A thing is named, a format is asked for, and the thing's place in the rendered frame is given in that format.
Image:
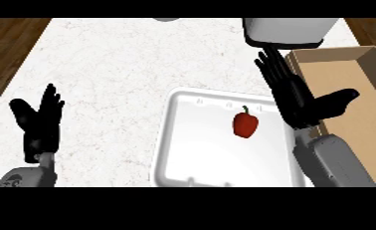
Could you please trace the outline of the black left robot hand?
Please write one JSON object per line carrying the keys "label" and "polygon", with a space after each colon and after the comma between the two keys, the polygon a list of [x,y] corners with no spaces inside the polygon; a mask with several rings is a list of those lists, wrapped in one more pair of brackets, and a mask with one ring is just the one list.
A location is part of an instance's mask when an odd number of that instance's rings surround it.
{"label": "black left robot hand", "polygon": [[40,108],[32,109],[22,99],[9,103],[16,123],[23,130],[23,155],[26,163],[37,163],[37,156],[56,152],[60,142],[60,120],[65,102],[53,84],[47,85]]}

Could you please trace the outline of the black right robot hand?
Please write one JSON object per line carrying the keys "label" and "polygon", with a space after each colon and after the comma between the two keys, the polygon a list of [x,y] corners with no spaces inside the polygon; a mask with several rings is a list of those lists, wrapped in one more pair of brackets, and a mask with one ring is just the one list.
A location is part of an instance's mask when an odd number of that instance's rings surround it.
{"label": "black right robot hand", "polygon": [[355,89],[342,89],[317,98],[271,46],[262,48],[253,62],[271,89],[281,118],[293,129],[317,126],[323,119],[345,113],[349,103],[360,96]]}

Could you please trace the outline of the brown cardboard box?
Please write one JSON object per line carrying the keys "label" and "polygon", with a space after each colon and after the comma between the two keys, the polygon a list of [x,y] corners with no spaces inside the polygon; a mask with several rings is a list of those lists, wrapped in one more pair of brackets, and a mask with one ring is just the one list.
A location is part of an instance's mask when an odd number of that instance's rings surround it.
{"label": "brown cardboard box", "polygon": [[333,133],[346,141],[376,182],[376,46],[293,50],[286,63],[317,98],[358,91],[343,115],[324,119],[311,136]]}

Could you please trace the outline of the red bell pepper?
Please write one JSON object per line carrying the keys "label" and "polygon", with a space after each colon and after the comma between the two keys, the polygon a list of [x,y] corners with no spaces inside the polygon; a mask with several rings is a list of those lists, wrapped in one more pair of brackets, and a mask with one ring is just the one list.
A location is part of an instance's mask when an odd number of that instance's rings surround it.
{"label": "red bell pepper", "polygon": [[231,121],[233,134],[243,138],[250,138],[258,127],[258,118],[249,114],[247,107],[242,107]]}

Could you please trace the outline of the white plastic tray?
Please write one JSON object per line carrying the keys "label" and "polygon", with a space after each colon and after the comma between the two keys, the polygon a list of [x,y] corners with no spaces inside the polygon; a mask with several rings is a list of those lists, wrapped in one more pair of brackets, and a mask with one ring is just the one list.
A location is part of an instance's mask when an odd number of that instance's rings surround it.
{"label": "white plastic tray", "polygon": [[[258,118],[250,138],[233,134],[242,107]],[[171,90],[150,179],[156,187],[302,187],[293,130],[271,97],[196,88]]]}

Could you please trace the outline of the white appliance with black base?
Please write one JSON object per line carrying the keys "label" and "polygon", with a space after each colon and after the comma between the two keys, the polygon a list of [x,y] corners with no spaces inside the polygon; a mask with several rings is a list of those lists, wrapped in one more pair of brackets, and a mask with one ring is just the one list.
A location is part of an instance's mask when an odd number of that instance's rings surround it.
{"label": "white appliance with black base", "polygon": [[315,49],[336,22],[336,18],[243,18],[244,42],[255,48]]}

